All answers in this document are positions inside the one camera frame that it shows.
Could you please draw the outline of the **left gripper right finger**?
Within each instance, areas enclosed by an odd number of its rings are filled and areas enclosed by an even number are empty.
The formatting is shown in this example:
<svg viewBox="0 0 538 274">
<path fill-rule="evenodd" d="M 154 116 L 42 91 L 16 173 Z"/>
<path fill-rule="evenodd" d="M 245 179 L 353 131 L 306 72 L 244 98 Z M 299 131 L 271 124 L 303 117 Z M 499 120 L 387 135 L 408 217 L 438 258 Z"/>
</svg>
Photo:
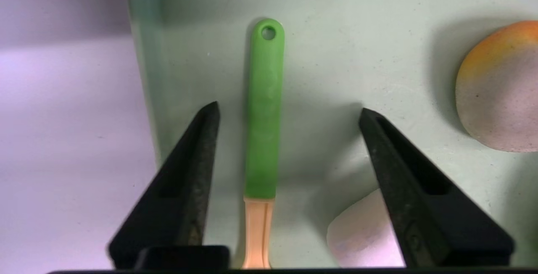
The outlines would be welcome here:
<svg viewBox="0 0 538 274">
<path fill-rule="evenodd" d="M 509 265 L 513 238 L 386 117 L 363 108 L 359 128 L 407 267 Z"/>
</svg>

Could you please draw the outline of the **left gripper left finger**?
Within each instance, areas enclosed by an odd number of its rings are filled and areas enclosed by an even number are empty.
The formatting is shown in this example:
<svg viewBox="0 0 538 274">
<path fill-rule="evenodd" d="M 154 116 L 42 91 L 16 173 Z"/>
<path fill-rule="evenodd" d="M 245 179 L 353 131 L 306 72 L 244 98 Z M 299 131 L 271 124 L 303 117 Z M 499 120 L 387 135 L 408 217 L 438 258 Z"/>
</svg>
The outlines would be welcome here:
<svg viewBox="0 0 538 274">
<path fill-rule="evenodd" d="M 230 251 L 203 245 L 220 111 L 201 108 L 109 245 L 116 270 L 221 270 Z"/>
</svg>

